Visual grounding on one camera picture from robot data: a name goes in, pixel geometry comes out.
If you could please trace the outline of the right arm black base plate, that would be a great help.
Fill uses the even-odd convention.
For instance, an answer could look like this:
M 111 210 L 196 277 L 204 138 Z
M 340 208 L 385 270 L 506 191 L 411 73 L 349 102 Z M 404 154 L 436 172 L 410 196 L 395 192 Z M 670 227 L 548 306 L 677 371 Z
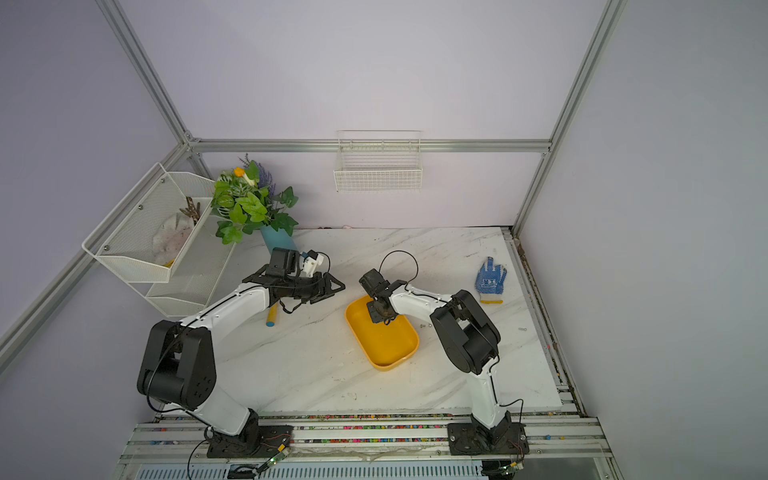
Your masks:
M 506 412 L 492 428 L 474 417 L 470 422 L 447 425 L 449 450 L 452 455 L 513 455 L 524 457 L 530 451 L 525 425 Z

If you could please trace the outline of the brown dried twig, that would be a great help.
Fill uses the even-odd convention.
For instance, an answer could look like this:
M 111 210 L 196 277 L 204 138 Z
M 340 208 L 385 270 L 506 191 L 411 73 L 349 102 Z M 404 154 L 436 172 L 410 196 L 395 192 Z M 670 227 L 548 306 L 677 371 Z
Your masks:
M 194 225 L 196 225 L 201 219 L 201 203 L 195 202 L 192 197 L 187 196 L 185 198 L 186 206 L 180 208 L 179 212 L 189 218 Z

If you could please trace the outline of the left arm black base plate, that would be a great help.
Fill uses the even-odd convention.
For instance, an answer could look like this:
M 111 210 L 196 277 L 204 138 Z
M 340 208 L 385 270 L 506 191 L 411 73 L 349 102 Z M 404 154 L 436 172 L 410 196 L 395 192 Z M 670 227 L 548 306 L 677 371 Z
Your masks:
M 259 415 L 252 409 L 238 435 L 214 432 L 206 456 L 214 459 L 271 458 L 289 447 L 291 425 L 261 426 Z

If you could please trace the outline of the green shovel with yellow handle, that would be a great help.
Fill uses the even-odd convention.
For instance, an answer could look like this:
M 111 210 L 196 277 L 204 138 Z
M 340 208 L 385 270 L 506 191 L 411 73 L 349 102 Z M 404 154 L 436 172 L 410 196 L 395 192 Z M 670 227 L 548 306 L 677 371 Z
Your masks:
M 272 305 L 266 317 L 266 326 L 273 327 L 276 324 L 280 308 L 278 304 Z

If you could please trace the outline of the white two-tier mesh shelf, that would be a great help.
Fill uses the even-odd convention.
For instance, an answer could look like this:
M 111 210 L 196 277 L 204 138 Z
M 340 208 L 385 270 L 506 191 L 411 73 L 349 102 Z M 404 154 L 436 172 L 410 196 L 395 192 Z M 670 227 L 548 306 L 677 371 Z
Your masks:
M 213 301 L 233 252 L 216 236 L 214 182 L 155 164 L 82 249 L 166 317 Z

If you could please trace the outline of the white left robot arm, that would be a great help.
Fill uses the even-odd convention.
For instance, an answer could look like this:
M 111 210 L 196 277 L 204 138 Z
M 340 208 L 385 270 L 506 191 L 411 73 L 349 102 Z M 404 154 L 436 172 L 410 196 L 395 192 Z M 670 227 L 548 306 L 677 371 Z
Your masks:
M 256 414 L 217 384 L 215 348 L 252 317 L 285 300 L 315 304 L 343 291 L 322 252 L 272 251 L 270 260 L 222 299 L 181 321 L 152 326 L 137 379 L 138 392 L 151 402 L 173 404 L 209 426 L 235 437 Z

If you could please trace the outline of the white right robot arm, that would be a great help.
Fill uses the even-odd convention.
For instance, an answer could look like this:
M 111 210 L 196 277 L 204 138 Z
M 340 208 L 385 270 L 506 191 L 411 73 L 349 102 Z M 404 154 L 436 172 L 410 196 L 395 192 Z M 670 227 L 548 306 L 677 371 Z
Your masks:
M 497 400 L 491 369 L 500 361 L 501 334 L 474 296 L 466 290 L 441 295 L 404 280 L 390 282 L 376 269 L 363 274 L 359 283 L 370 297 L 373 323 L 406 316 L 433 327 L 448 360 L 468 375 L 473 421 L 487 430 L 497 427 L 506 409 Z

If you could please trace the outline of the blue dotted work glove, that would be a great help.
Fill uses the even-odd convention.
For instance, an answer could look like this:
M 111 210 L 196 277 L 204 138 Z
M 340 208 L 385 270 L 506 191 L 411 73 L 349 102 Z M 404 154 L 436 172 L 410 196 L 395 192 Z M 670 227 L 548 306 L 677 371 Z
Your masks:
M 476 275 L 475 289 L 481 296 L 502 295 L 507 274 L 504 265 L 497 264 L 493 257 L 488 256 Z

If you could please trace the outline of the green artificial plant bouquet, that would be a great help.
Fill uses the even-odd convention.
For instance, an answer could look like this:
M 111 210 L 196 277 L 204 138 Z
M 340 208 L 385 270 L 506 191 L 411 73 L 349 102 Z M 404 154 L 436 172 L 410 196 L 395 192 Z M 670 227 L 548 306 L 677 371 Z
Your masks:
M 284 229 L 293 238 L 298 222 L 289 210 L 299 200 L 293 188 L 279 190 L 271 173 L 248 155 L 240 162 L 215 181 L 212 209 L 220 218 L 216 236 L 225 245 L 235 245 L 260 233 L 264 226 L 272 226 Z

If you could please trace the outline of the teal vase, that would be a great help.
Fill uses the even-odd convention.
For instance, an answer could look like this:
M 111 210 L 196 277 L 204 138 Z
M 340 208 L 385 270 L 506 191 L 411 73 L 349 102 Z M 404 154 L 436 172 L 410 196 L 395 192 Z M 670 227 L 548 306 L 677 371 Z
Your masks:
M 264 226 L 260 229 L 260 233 L 269 254 L 272 254 L 276 248 L 297 250 L 292 236 L 284 229 L 275 230 L 272 226 Z

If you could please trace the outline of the yellow plastic storage box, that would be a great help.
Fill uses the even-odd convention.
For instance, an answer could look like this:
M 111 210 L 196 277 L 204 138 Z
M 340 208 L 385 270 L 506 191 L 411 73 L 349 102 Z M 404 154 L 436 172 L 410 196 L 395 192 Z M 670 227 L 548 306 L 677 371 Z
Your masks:
M 374 324 L 364 296 L 349 304 L 345 320 L 370 364 L 388 371 L 410 359 L 420 346 L 420 337 L 405 316 L 397 316 L 388 324 Z

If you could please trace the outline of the white cloth in shelf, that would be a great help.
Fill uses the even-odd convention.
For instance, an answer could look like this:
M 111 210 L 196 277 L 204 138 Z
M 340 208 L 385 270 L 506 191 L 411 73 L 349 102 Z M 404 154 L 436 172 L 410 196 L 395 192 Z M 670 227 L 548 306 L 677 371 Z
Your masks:
M 171 265 L 184 247 L 194 226 L 192 221 L 181 213 L 168 217 L 152 239 L 154 263 L 162 266 Z

